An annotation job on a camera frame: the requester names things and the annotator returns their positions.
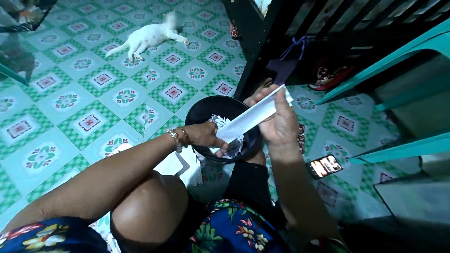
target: gold bracelet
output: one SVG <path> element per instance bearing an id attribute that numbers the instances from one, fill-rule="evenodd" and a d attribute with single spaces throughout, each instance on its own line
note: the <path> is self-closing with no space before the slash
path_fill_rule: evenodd
<path id="1" fill-rule="evenodd" d="M 185 137 L 185 142 L 186 142 L 186 146 L 188 146 L 189 145 L 189 135 L 188 135 L 188 133 L 186 132 L 186 130 L 184 129 L 184 126 L 180 126 L 179 127 L 182 131 L 183 131 L 183 133 L 184 133 L 184 137 Z"/>

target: white cat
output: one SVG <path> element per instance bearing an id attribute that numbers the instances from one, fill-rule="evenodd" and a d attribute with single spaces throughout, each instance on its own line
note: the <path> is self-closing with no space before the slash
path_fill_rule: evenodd
<path id="1" fill-rule="evenodd" d="M 189 45 L 189 40 L 178 34 L 178 27 L 178 18 L 175 11 L 169 12 L 164 15 L 162 24 L 147 25 L 134 31 L 128 36 L 128 39 L 123 45 L 109 50 L 106 53 L 106 57 L 122 51 L 129 46 L 128 59 L 134 62 L 133 55 L 137 59 L 144 60 L 140 55 L 142 52 L 148 47 L 157 47 L 168 39 Z"/>

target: bracelet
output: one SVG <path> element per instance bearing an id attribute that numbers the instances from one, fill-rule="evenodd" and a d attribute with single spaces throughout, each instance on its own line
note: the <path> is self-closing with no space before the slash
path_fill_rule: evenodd
<path id="1" fill-rule="evenodd" d="M 183 149 L 183 145 L 180 143 L 180 140 L 178 139 L 178 134 L 173 131 L 173 129 L 166 128 L 166 133 L 170 133 L 170 137 L 173 138 L 173 140 L 176 143 L 176 152 L 181 153 L 181 150 Z"/>
<path id="2" fill-rule="evenodd" d="M 183 133 L 184 133 L 184 137 L 185 137 L 185 142 L 186 142 L 186 146 L 188 146 L 189 145 L 189 135 L 188 135 L 188 133 L 186 132 L 186 130 L 184 129 L 184 126 L 180 126 L 179 127 L 182 131 L 183 131 Z"/>

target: knee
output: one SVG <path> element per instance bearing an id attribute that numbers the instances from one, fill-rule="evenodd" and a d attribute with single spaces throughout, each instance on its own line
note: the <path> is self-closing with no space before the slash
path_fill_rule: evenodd
<path id="1" fill-rule="evenodd" d="M 114 208 L 113 228 L 121 237 L 145 243 L 162 243 L 181 221 L 188 193 L 179 178 L 153 172 Z"/>

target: black bowl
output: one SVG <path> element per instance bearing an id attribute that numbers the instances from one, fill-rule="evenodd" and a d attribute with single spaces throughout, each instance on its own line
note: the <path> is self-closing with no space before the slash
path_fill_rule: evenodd
<path id="1" fill-rule="evenodd" d="M 196 102 L 188 112 L 186 121 L 187 126 L 204 123 L 211 118 L 213 114 L 233 120 L 248 109 L 244 103 L 228 96 L 210 96 Z M 244 134 L 244 145 L 241 154 L 233 159 L 219 158 L 213 154 L 208 147 L 192 145 L 194 149 L 202 156 L 221 163 L 234 163 L 250 155 L 255 149 L 260 147 L 262 135 L 258 126 L 250 129 Z"/>

